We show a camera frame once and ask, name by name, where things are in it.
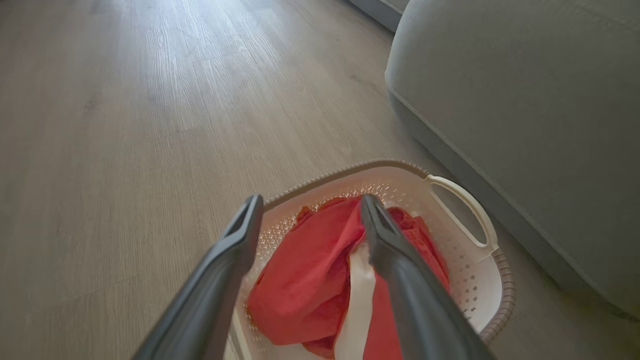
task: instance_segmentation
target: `wood grain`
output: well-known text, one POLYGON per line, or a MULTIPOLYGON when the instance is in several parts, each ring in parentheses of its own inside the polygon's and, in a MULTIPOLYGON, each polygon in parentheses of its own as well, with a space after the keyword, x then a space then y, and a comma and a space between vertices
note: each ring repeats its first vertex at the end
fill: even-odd
MULTIPOLYGON (((344 0, 0 1, 0 358, 125 359, 250 193, 373 158, 392 34, 344 0)), ((517 242, 501 359, 633 358, 517 242)))

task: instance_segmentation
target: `laundry basket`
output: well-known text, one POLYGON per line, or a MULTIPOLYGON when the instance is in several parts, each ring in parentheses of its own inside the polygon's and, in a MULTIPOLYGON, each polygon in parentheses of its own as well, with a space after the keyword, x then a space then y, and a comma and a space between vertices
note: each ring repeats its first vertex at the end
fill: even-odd
POLYGON ((485 343, 498 335, 515 305, 515 284, 484 209, 471 194, 450 180, 429 175, 411 163, 380 160, 326 174, 265 203, 255 261, 240 286, 225 360, 317 358, 301 345, 274 346, 252 324, 246 300, 303 206, 316 209, 334 197, 364 193, 377 195, 385 206, 400 206, 424 219, 449 266, 451 295, 455 303, 485 343), (436 194, 437 186, 455 194, 472 210, 484 232, 484 243, 476 239, 445 205, 436 194))

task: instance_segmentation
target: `folded fabric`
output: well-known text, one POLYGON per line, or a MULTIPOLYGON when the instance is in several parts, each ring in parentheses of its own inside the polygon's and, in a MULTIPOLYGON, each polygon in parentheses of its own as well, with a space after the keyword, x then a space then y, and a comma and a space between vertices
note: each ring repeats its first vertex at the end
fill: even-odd
MULTIPOLYGON (((387 211, 448 291, 447 265, 424 221, 401 208, 387 211)), ((349 255, 363 239, 360 197, 335 198, 317 211, 304 207, 249 294, 247 307, 258 330, 274 345, 302 343, 334 358, 349 308, 349 255)), ((363 358, 401 359, 387 285, 375 278, 363 358)))

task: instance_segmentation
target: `basket handle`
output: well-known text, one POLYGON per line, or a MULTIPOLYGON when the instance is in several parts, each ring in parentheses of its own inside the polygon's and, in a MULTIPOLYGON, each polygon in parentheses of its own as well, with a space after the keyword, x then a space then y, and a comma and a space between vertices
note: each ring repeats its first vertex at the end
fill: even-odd
POLYGON ((495 233, 495 228, 491 223, 491 219, 489 218, 489 215, 486 213, 482 205, 480 205, 478 200, 476 200, 476 198, 473 197, 473 195, 471 195, 468 191, 466 191, 462 186, 441 176, 428 175, 426 180, 429 184, 429 192, 431 193, 431 195, 447 211, 451 219, 460 226, 460 229, 463 229, 463 231, 467 234, 467 236, 469 236, 471 241, 477 247, 482 247, 482 248, 489 247, 491 251, 498 249, 498 236, 495 233), (480 241, 478 241, 478 239, 476 239, 476 237, 473 236, 471 232, 469 232, 469 230, 460 222, 460 220, 458 220, 458 218, 455 215, 453 215, 453 213, 451 213, 451 210, 449 210, 449 208, 442 202, 442 200, 438 197, 438 195, 436 195, 436 193, 433 191, 434 184, 439 185, 449 190, 450 192, 452 192, 455 196, 457 196, 460 200, 462 200, 465 203, 465 205, 467 205, 471 209, 473 214, 476 216, 478 222, 480 223, 480 226, 482 227, 482 230, 484 232, 484 237, 486 238, 486 243, 481 243, 480 241))

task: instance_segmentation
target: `red clothing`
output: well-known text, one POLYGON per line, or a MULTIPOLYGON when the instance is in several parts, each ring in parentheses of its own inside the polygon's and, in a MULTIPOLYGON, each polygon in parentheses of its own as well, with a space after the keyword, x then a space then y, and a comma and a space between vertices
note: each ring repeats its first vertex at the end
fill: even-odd
MULTIPOLYGON (((421 218, 387 209, 407 239, 449 289, 447 266, 421 218)), ((364 239, 360 197, 335 198, 317 212, 304 207, 262 270, 247 300, 258 330, 275 345, 302 343, 333 358, 349 307, 349 254, 364 239)), ((376 274, 366 360, 402 359, 387 284, 376 274)))

